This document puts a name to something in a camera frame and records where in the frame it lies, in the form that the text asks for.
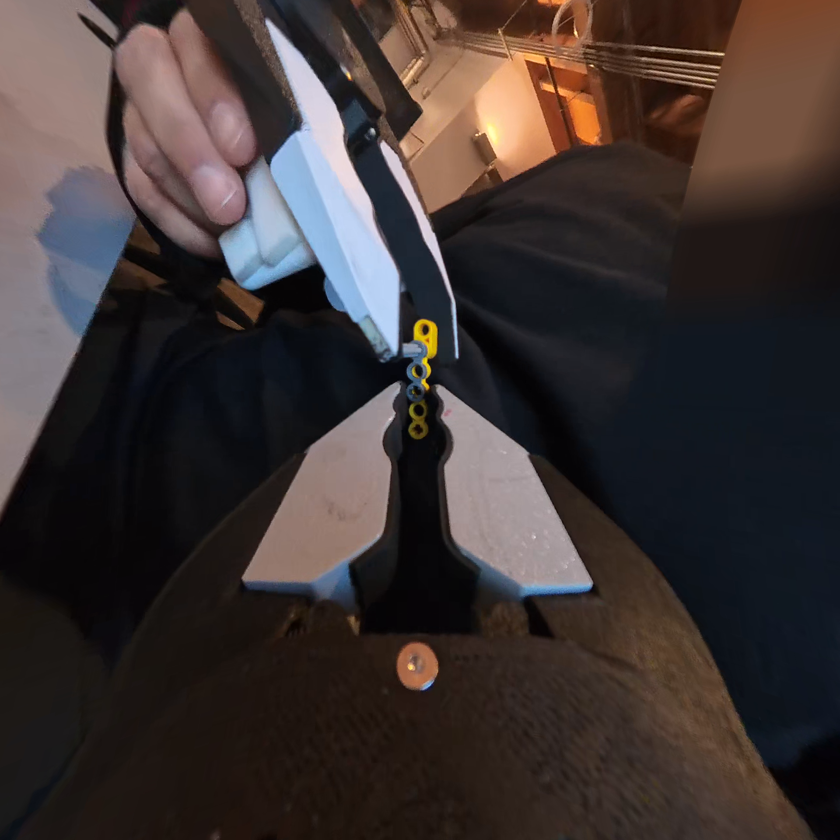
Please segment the black office chair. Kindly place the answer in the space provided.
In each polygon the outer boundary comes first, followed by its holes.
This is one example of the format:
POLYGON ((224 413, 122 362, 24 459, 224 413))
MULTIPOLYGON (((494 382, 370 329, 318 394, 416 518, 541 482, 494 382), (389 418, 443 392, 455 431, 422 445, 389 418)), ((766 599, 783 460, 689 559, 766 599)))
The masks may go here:
POLYGON ((160 245, 141 222, 133 226, 118 269, 124 279, 214 312, 232 329, 254 328, 264 311, 264 302, 239 288, 219 261, 195 257, 173 245, 160 245))

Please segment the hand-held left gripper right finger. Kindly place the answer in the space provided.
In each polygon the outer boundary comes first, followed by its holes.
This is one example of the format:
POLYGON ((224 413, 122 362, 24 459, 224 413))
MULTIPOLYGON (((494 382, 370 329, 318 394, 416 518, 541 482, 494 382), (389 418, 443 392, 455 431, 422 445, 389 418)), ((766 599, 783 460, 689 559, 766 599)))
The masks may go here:
POLYGON ((593 580, 529 452, 449 389, 435 393, 447 439, 446 532, 477 572, 477 598, 590 592, 593 580))

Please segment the yellow thin toy beam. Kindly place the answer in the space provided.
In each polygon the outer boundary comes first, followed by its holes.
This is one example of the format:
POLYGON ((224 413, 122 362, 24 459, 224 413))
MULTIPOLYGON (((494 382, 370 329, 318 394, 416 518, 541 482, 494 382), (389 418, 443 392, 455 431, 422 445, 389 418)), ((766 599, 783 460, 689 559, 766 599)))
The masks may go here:
MULTIPOLYGON (((428 362, 425 358, 424 359, 413 359, 413 360, 425 360, 427 365, 429 366, 429 364, 428 364, 428 362)), ((428 424, 427 424, 428 406, 427 406, 427 400, 424 399, 422 402, 416 403, 416 404, 412 404, 408 401, 408 417, 409 417, 409 420, 408 420, 408 429, 407 430, 408 430, 408 433, 409 433, 410 437, 414 440, 420 440, 420 439, 425 438, 428 434, 428 424)))

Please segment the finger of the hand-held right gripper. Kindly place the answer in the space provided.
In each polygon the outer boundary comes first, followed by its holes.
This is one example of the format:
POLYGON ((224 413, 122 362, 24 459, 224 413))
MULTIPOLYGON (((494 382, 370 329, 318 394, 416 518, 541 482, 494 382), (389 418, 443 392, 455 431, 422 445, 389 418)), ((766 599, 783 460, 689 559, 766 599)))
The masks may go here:
POLYGON ((455 298, 431 224, 392 149, 379 140, 358 147, 358 176, 397 272, 397 304, 437 329, 438 363, 459 357, 455 298))
POLYGON ((278 25, 266 27, 301 120, 271 174, 343 310, 389 361, 401 342, 401 278, 348 147, 378 141, 380 112, 329 52, 315 53, 322 80, 278 25))

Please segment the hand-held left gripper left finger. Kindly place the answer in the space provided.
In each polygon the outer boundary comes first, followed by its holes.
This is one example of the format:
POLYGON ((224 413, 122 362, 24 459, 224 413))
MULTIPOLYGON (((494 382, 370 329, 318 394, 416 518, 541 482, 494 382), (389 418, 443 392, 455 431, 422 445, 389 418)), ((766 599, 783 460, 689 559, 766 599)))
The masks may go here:
POLYGON ((246 588, 358 598, 351 564, 385 534, 393 470, 385 435, 401 392, 388 385, 308 448, 243 573, 246 588))

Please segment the person's right hand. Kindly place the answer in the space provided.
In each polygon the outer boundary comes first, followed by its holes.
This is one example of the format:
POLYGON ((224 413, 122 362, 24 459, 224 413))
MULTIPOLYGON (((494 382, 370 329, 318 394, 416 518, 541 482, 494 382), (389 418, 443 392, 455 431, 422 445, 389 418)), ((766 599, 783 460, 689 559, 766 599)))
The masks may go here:
POLYGON ((114 167, 147 230, 189 256, 222 258, 245 214, 257 156, 245 105, 185 2, 142 4, 112 59, 114 167))

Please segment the person's dark clothing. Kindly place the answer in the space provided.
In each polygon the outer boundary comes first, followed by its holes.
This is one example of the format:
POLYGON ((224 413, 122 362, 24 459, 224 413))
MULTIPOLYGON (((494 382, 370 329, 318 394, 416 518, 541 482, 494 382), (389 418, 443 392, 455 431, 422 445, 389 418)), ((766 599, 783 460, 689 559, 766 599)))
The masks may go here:
POLYGON ((313 269, 244 332, 118 290, 2 522, 117 675, 2 838, 838 838, 838 287, 671 318, 688 180, 615 143, 433 216, 439 380, 594 569, 481 618, 432 536, 359 635, 235 589, 292 456, 396 378, 313 269))

